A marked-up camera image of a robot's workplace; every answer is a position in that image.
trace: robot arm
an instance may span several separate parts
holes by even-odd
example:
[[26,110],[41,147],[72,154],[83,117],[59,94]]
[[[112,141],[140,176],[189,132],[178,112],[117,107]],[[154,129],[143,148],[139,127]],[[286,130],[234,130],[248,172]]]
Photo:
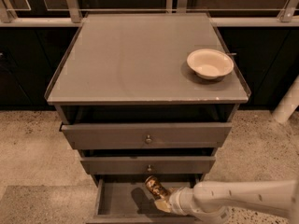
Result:
[[289,217],[296,186],[296,181],[200,182],[193,189],[170,190],[155,204],[165,212],[191,215],[210,224],[221,224],[228,219],[227,206]]

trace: white cylindrical pole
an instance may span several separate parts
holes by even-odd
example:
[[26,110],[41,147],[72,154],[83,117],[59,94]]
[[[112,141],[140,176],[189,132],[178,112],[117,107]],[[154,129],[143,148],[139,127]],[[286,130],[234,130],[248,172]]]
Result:
[[280,101],[278,107],[273,112],[274,119],[279,123],[286,122],[293,111],[299,106],[299,76],[292,83],[288,92]]

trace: speckled floor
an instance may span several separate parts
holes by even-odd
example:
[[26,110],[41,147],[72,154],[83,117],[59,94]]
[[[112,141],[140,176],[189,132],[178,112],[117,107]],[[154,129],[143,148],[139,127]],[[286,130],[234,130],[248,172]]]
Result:
[[[56,112],[0,112],[0,223],[84,223],[96,186],[58,132]],[[286,124],[269,111],[237,111],[233,129],[205,180],[268,181],[299,174],[299,113]],[[288,223],[230,208],[227,223]]]

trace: bowl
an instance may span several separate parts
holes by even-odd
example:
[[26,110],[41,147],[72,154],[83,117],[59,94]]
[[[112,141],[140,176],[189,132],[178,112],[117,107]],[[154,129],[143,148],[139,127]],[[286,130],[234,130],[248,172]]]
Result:
[[188,66],[203,79],[215,79],[230,74],[233,60],[225,53],[214,49],[198,49],[187,58]]

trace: drawer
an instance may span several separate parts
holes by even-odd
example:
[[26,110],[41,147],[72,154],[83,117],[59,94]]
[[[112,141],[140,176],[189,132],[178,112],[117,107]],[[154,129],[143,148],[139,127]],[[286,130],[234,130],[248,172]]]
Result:
[[[101,176],[99,179],[93,219],[95,223],[203,223],[194,217],[177,216],[158,210],[144,185],[148,176]],[[166,189],[195,184],[194,175],[157,176]]]
[[221,147],[231,123],[127,123],[64,125],[73,149]]
[[206,174],[215,157],[101,157],[82,158],[89,175]]

